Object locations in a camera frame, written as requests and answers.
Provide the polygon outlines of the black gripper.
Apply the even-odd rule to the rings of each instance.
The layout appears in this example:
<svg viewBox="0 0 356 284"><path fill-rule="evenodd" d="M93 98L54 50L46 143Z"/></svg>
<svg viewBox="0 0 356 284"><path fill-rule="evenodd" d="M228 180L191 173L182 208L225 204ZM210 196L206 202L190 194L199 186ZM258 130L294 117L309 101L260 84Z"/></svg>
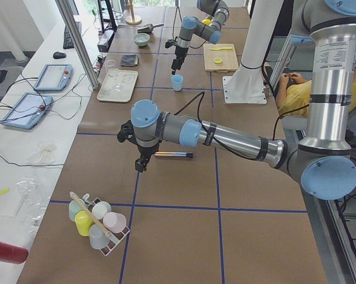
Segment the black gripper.
<svg viewBox="0 0 356 284"><path fill-rule="evenodd" d="M189 49L189 41L183 40L178 38L177 40L169 39L165 43L165 48L168 49L172 46L175 46L175 55L176 58L173 59L172 66L171 66L171 74L175 75L176 70L180 70L184 60L187 56L188 49Z"/></svg>
<svg viewBox="0 0 356 284"><path fill-rule="evenodd" d="M147 171L147 164L152 155L159 151L160 140L154 138L151 141L142 141L136 138L133 124L130 121L121 125L120 131L117 133L117 139L120 143L126 140L137 146L140 157L135 161L135 169L138 172Z"/></svg>

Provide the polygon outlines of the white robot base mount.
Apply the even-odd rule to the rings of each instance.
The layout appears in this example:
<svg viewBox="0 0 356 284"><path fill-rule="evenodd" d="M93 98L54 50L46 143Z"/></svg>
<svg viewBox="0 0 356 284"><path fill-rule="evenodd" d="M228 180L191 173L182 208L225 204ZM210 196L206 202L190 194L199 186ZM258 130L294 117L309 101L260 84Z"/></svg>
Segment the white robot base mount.
<svg viewBox="0 0 356 284"><path fill-rule="evenodd" d="M256 1L239 69L223 77L227 104L266 104L262 69L283 0Z"/></svg>

